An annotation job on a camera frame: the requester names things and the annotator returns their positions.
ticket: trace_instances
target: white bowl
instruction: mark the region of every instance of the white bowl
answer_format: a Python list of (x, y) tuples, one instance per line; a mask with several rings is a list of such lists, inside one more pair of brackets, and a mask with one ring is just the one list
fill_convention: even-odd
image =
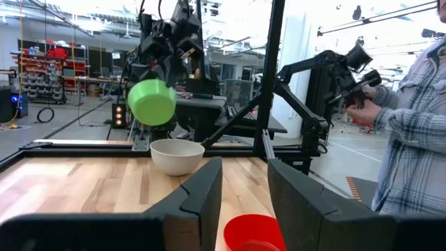
[(151, 144), (151, 155), (157, 169), (171, 176), (189, 174), (203, 158), (204, 147), (182, 139), (161, 139)]

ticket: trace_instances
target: green bowl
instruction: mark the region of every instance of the green bowl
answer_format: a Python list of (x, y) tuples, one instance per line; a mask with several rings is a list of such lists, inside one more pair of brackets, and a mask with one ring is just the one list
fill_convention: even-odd
[(132, 87), (127, 102), (139, 122), (148, 126), (159, 126), (174, 115), (176, 94), (175, 90), (167, 88), (162, 80), (148, 79)]

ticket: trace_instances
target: desk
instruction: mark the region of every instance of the desk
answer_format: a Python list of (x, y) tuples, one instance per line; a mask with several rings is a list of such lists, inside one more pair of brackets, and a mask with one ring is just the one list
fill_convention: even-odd
[[(221, 128), (225, 123), (228, 122), (228, 118), (226, 117), (226, 111), (222, 110), (220, 114), (220, 118), (215, 122), (213, 131)], [(270, 134), (271, 139), (274, 139), (274, 134), (276, 132), (279, 133), (287, 133), (286, 128), (279, 123), (273, 116), (270, 116), (270, 120), (268, 121), (268, 132)], [(254, 137), (256, 133), (256, 126), (248, 126), (248, 125), (235, 125), (227, 135), (232, 136), (241, 136), (241, 137)]]
[[(0, 173), (0, 222), (25, 213), (138, 213), (187, 178), (159, 172), (150, 158), (27, 158)], [(274, 215), (267, 164), (224, 158), (216, 250), (225, 249), (226, 223), (247, 213)]]
[(110, 90), (107, 94), (104, 93), (105, 86), (102, 86), (102, 84), (117, 84), (119, 85), (121, 82), (117, 79), (109, 79), (109, 78), (102, 78), (102, 77), (72, 77), (72, 76), (62, 76), (63, 79), (66, 80), (77, 80), (77, 90), (80, 91), (80, 82), (86, 82), (86, 83), (99, 83), (99, 87), (102, 89), (102, 97), (101, 100), (104, 100), (105, 98), (112, 98), (112, 88), (110, 87)]
[(175, 113), (187, 114), (195, 121), (194, 142), (202, 142), (207, 136), (212, 134), (213, 125), (222, 112), (226, 103), (226, 97), (214, 97), (217, 99), (177, 97)]
[(72, 76), (62, 76), (63, 79), (66, 80), (78, 80), (84, 81), (87, 83), (113, 83), (119, 84), (119, 80), (117, 79), (109, 79), (109, 78), (101, 78), (101, 77), (72, 77)]
[(14, 79), (17, 78), (15, 70), (0, 70), (0, 75), (4, 74), (8, 76), (9, 87), (14, 88)]

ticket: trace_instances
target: human hand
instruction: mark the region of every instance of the human hand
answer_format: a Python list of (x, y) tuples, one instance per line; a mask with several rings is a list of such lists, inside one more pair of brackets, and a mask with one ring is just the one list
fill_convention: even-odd
[(185, 91), (186, 91), (186, 88), (185, 88), (184, 86), (177, 85), (177, 86), (176, 86), (176, 91), (185, 92)]
[(364, 107), (362, 109), (358, 109), (357, 105), (351, 105), (347, 108), (347, 113), (360, 123), (373, 123), (381, 109), (381, 107), (375, 105), (372, 101), (364, 100)]
[(374, 99), (378, 95), (378, 89), (368, 85), (362, 87), (362, 92), (365, 94), (365, 96), (371, 99)]

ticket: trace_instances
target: black metal frame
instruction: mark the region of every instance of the black metal frame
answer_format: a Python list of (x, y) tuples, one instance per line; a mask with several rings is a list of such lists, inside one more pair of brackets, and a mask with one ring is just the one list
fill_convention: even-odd
[[(262, 95), (256, 97), (259, 104), (259, 113), (256, 125), (256, 134), (253, 146), (207, 146), (205, 157), (221, 156), (227, 158), (259, 157), (267, 161), (265, 146), (263, 144), (263, 130), (268, 129), (268, 120), (272, 104), (272, 92), (276, 80), (277, 55), (279, 51), (280, 27), (284, 13), (285, 0), (272, 2), (271, 22), (266, 48), (265, 75), (263, 77)], [(228, 122), (225, 128), (232, 127), (237, 118)], [(275, 146), (274, 154), (285, 163), (308, 174), (312, 157), (321, 155), (318, 151), (308, 151), (301, 146)], [(122, 158), (149, 158), (150, 151), (132, 151), (131, 144), (61, 144), (54, 142), (31, 142), (19, 149), (18, 152), (0, 161), (0, 172), (11, 167), (23, 158), (46, 157), (122, 157)]]
[[(422, 6), (425, 6), (425, 5), (432, 4), (432, 3), (435, 3), (435, 1), (422, 3), (422, 4), (419, 4), (419, 5), (416, 5), (416, 6), (411, 6), (411, 7), (408, 7), (408, 8), (401, 9), (401, 10), (396, 10), (396, 11), (392, 11), (392, 12), (389, 12), (389, 13), (385, 13), (385, 14), (380, 14), (380, 15), (376, 15), (376, 16), (373, 16), (373, 17), (364, 18), (363, 20), (349, 22), (349, 23), (346, 23), (346, 24), (341, 24), (341, 25), (337, 25), (337, 26), (334, 26), (334, 27), (326, 28), (326, 29), (320, 27), (319, 30), (318, 30), (318, 36), (323, 36), (323, 34), (335, 32), (335, 31), (342, 31), (344, 29), (350, 29), (350, 28), (357, 27), (357, 26), (362, 26), (362, 25), (366, 25), (366, 24), (372, 24), (372, 23), (376, 23), (376, 22), (390, 20), (392, 18), (403, 17), (403, 16), (406, 16), (406, 15), (409, 15), (409, 14), (421, 13), (423, 11), (433, 10), (435, 8), (438, 8), (438, 6), (430, 6), (430, 7), (423, 8), (421, 10), (414, 10), (414, 11), (411, 11), (409, 13), (405, 12), (405, 10), (410, 10), (410, 9), (413, 9), (413, 8), (422, 7)], [(370, 20), (370, 19), (377, 18), (377, 17), (382, 17), (382, 19), (376, 20), (376, 21)]]

